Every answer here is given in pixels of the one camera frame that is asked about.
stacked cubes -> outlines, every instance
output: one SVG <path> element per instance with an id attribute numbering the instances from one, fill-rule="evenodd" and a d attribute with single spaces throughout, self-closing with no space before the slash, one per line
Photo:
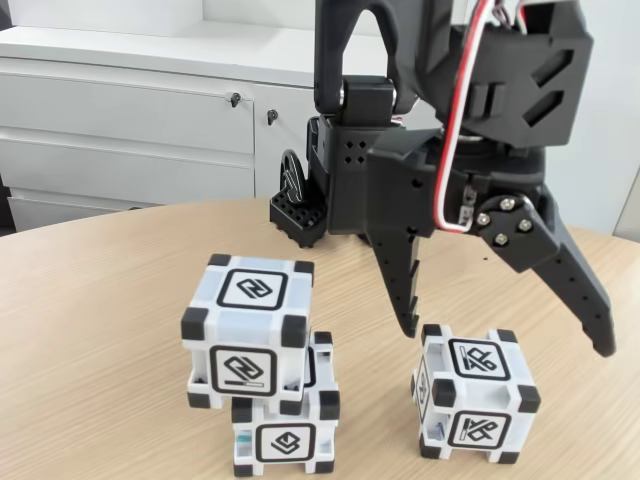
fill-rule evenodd
<path id="1" fill-rule="evenodd" d="M 232 398 L 236 476 L 265 463 L 333 471 L 340 395 L 331 334 L 310 335 L 314 265 L 213 255 L 182 322 L 193 408 Z"/>

cozmo cube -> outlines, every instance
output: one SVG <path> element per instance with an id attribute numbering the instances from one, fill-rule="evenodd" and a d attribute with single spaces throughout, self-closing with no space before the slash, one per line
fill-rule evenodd
<path id="1" fill-rule="evenodd" d="M 244 397 L 300 412 L 313 272 L 311 262 L 211 257 L 181 321 L 191 407 Z"/>
<path id="2" fill-rule="evenodd" d="M 422 456 L 447 459 L 453 449 L 471 449 L 486 451 L 490 462 L 515 463 L 540 396 L 514 333 L 490 330 L 475 340 L 425 325 L 422 342 L 411 379 Z"/>
<path id="3" fill-rule="evenodd" d="M 330 473 L 335 462 L 335 429 L 340 393 L 333 375 L 331 334 L 312 335 L 298 415 L 273 414 L 256 399 L 234 398 L 234 473 L 262 475 L 270 463 L 303 463 L 307 473 Z"/>

black symbol marker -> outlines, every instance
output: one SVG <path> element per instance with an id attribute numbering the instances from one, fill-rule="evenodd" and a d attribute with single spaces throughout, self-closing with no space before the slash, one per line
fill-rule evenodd
<path id="1" fill-rule="evenodd" d="M 264 283 L 259 278 L 247 278 L 245 280 L 242 280 L 241 282 L 238 282 L 236 286 L 252 300 L 255 300 L 256 298 L 264 298 L 273 293 L 273 290 L 269 287 L 269 285 Z"/>
<path id="2" fill-rule="evenodd" d="M 242 381 L 225 380 L 227 385 L 242 385 L 245 387 L 262 388 L 264 383 L 254 382 L 264 374 L 258 365 L 256 365 L 249 357 L 231 357 L 224 366 L 227 367 L 235 376 L 241 378 Z"/>
<path id="3" fill-rule="evenodd" d="M 300 448 L 300 438 L 291 432 L 285 432 L 271 442 L 271 446 L 285 455 L 291 455 Z"/>
<path id="4" fill-rule="evenodd" d="M 487 360 L 487 357 L 491 355 L 491 352 L 483 352 L 478 347 L 473 347 L 468 350 L 465 347 L 460 347 L 460 354 L 462 355 L 462 363 L 467 370 L 473 370 L 477 368 L 482 372 L 493 372 L 498 366 L 491 360 Z"/>
<path id="5" fill-rule="evenodd" d="M 420 385 L 418 386 L 418 399 L 420 403 L 424 403 L 427 393 L 427 377 L 423 373 L 420 375 Z"/>
<path id="6" fill-rule="evenodd" d="M 467 418 L 462 425 L 462 431 L 460 432 L 460 441 L 464 442 L 467 437 L 473 442 L 479 442 L 480 440 L 493 440 L 489 432 L 498 428 L 496 422 L 483 419 L 473 421 Z"/>

drawer lock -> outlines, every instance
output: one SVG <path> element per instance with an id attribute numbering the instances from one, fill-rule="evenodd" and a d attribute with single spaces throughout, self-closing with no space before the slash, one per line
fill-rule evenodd
<path id="1" fill-rule="evenodd" d="M 275 122 L 278 119 L 278 112 L 276 110 L 269 110 L 267 112 L 267 123 L 269 123 L 269 126 L 273 125 L 273 122 Z"/>

black wheel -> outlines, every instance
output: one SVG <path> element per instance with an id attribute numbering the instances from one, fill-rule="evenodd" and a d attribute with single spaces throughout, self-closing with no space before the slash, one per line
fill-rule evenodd
<path id="1" fill-rule="evenodd" d="M 280 191 L 283 190 L 294 205 L 300 205 L 307 199 L 306 179 L 300 160 L 293 150 L 286 150 L 282 155 Z"/>

